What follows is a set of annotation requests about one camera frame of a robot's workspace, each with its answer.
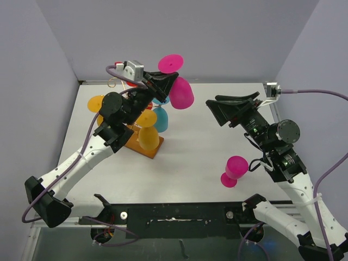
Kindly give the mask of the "pink wine glass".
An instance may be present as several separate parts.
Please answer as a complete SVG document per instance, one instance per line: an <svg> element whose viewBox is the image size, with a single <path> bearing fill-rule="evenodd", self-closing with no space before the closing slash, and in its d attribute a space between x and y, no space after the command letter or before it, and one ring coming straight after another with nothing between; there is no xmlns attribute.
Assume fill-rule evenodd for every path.
<svg viewBox="0 0 348 261"><path fill-rule="evenodd" d="M162 73L174 73L182 68L184 58L179 54L169 54L158 63L158 69ZM175 80L169 99L175 109L187 109L194 103L194 93L191 85L183 77L178 76Z"/></svg>
<svg viewBox="0 0 348 261"><path fill-rule="evenodd" d="M238 179L248 171L248 162L241 156L232 156L228 159L225 172L221 175L220 181L227 188L236 186Z"/></svg>

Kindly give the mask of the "red wine glass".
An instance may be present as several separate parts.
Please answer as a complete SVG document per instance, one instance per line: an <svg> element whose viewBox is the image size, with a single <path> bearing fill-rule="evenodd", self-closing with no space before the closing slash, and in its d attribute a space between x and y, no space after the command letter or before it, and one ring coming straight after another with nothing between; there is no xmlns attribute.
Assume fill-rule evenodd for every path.
<svg viewBox="0 0 348 261"><path fill-rule="evenodd" d="M137 85L135 85L131 82L126 82L126 84L130 87L133 87L133 88L137 87ZM153 108L153 102L150 102L149 105L147 106L147 109L152 110L152 108Z"/></svg>

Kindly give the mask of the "blue wine glass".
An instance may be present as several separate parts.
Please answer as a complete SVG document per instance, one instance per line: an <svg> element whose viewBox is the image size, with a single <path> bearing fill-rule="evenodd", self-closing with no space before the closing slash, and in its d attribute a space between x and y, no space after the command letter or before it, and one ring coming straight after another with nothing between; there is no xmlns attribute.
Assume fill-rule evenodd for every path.
<svg viewBox="0 0 348 261"><path fill-rule="evenodd" d="M164 105L168 104L170 101L169 97L166 98L165 102L160 102L156 98L153 99L153 103L156 106L153 106L153 111L157 116L157 121L154 124L154 127L158 131L158 133L165 132L169 126L169 117L166 110L163 108Z"/></svg>

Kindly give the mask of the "orange wine glass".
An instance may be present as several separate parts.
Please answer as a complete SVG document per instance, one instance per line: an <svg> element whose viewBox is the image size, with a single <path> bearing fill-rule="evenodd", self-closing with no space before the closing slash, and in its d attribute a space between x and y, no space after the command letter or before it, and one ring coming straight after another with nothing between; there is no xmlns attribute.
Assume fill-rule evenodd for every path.
<svg viewBox="0 0 348 261"><path fill-rule="evenodd" d="M155 112L149 109L145 109L135 121L136 125L140 127L138 139L143 150L151 151L159 146L159 134L154 127L156 121Z"/></svg>

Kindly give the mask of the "pink wine glass front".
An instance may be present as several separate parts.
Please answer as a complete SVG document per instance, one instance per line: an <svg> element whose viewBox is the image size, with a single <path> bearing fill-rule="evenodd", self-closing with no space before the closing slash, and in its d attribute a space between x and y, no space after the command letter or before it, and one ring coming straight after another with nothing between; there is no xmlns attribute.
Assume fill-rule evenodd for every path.
<svg viewBox="0 0 348 261"><path fill-rule="evenodd" d="M248 162L241 156L232 156L228 159L225 172L221 175L220 181L227 188L236 186L238 179L248 171Z"/></svg>

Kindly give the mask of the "yellow wine glass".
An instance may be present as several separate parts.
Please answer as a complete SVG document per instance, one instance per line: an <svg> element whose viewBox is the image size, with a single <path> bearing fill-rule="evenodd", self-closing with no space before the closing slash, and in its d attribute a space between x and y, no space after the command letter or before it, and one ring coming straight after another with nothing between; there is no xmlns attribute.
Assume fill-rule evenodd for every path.
<svg viewBox="0 0 348 261"><path fill-rule="evenodd" d="M93 112L98 114L97 117L97 125L100 126L103 122L103 117L99 114L99 110L102 107L102 101L103 101L104 96L103 95L97 95L89 99L88 101L88 109Z"/></svg>

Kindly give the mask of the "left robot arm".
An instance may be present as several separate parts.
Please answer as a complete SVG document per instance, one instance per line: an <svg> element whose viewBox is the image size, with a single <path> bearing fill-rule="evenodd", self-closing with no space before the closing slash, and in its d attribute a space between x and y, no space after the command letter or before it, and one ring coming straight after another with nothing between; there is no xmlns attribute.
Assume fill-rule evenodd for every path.
<svg viewBox="0 0 348 261"><path fill-rule="evenodd" d="M103 201L94 207L84 207L70 202L67 196L88 172L128 142L134 133L129 125L139 118L153 99L164 102L178 76L178 72L144 72L141 82L135 87L104 95L96 113L103 121L96 129L89 127L81 148L49 173L40 178L31 176L25 181L29 206L22 215L22 222L29 222L26 216L31 209L49 228L59 226L70 216L90 215L98 223L107 222L111 210Z"/></svg>

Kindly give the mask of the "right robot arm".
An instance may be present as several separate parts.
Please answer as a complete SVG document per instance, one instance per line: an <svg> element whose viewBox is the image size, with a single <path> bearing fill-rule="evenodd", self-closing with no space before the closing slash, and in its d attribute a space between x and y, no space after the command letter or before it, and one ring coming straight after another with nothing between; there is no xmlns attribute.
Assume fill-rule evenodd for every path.
<svg viewBox="0 0 348 261"><path fill-rule="evenodd" d="M242 203L243 218L265 223L287 237L304 260L342 260L347 253L347 230L327 208L293 149L300 137L298 125L292 120L268 123L258 111L264 104L258 95L217 95L206 105L220 126L242 126L245 137L262 151L261 166L288 195L303 220L283 213L259 194Z"/></svg>

